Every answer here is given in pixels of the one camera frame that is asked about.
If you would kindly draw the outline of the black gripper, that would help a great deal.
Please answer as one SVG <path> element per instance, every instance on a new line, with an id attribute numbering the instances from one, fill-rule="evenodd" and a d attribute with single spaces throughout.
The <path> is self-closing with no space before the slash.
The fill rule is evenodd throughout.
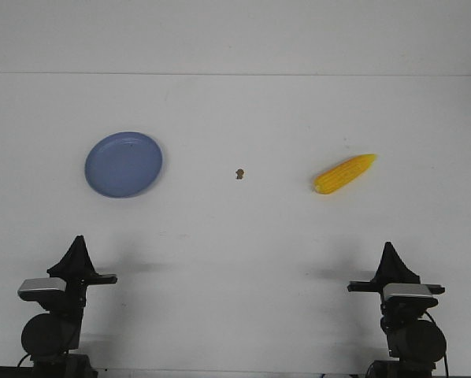
<path id="1" fill-rule="evenodd" d="M 98 274 L 89 256 L 83 235 L 78 235 L 61 260 L 47 269 L 50 278 L 61 279 L 65 289 L 49 297 L 46 310 L 65 315 L 80 315 L 87 304 L 87 288 L 115 284 L 116 274 Z"/>
<path id="2" fill-rule="evenodd" d="M 444 294 L 445 287 L 420 282 L 419 275 L 406 267 L 393 244 L 387 241 L 375 276 L 370 282 L 351 281 L 347 290 L 377 293 L 383 315 L 423 315 L 438 305 L 436 296 Z"/>

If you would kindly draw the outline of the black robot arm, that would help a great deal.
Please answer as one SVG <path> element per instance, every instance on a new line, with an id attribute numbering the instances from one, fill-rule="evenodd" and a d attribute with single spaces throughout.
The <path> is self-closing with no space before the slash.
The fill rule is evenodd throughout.
<path id="1" fill-rule="evenodd" d="M 431 377 L 436 363 L 447 360 L 446 337 L 428 311 L 445 287 L 422 283 L 391 242 L 384 244 L 374 277 L 351 281 L 347 290 L 380 296 L 380 328 L 392 359 L 373 361 L 366 377 Z"/>
<path id="2" fill-rule="evenodd" d="M 80 347 L 87 288 L 115 284 L 117 276 L 96 272 L 81 235 L 47 274 L 24 280 L 17 290 L 21 300 L 36 302 L 45 310 L 29 320 L 21 333 L 21 345 L 33 363 L 31 376 L 97 377 L 90 358 L 73 351 Z"/>

